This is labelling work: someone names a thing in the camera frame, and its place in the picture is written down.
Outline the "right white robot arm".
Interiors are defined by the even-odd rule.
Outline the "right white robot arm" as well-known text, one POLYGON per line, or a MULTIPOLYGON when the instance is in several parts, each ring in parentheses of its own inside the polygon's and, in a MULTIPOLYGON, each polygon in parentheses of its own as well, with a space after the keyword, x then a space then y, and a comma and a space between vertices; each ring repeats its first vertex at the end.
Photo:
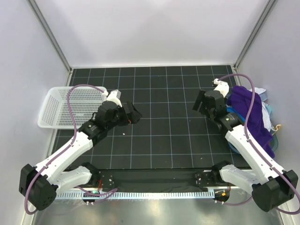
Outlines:
POLYGON ((225 139, 242 155, 252 172, 238 169, 227 161, 212 167, 211 180, 221 186, 231 183, 252 196, 256 205, 268 212, 299 197, 298 176, 276 163, 248 131, 245 122, 234 112, 228 112, 225 98, 218 90, 199 91, 193 110, 208 117, 225 139))

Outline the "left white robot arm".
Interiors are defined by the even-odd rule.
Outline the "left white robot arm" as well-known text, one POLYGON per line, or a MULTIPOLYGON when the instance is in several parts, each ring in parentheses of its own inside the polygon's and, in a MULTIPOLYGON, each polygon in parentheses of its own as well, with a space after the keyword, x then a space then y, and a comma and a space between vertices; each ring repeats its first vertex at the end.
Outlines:
POLYGON ((91 119, 75 130, 74 136, 60 149, 44 161, 21 169, 19 192, 25 197, 24 207, 27 214, 28 204, 36 210, 46 209, 56 198, 68 190, 80 185, 93 188, 98 185, 100 175, 91 163, 83 163, 74 170, 65 169, 83 153, 95 147, 114 127, 136 124, 142 118, 132 102, 118 105, 113 101, 104 101, 91 119))

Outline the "blue towel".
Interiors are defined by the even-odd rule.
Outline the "blue towel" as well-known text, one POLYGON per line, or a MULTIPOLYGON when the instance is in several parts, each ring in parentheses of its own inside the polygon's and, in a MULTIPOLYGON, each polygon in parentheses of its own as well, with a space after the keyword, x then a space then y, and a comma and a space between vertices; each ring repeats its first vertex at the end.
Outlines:
POLYGON ((233 109, 232 107, 227 106, 227 112, 237 114, 238 117, 239 117, 243 122, 245 122, 245 118, 244 118, 242 115, 240 115, 240 114, 239 114, 235 109, 233 109))

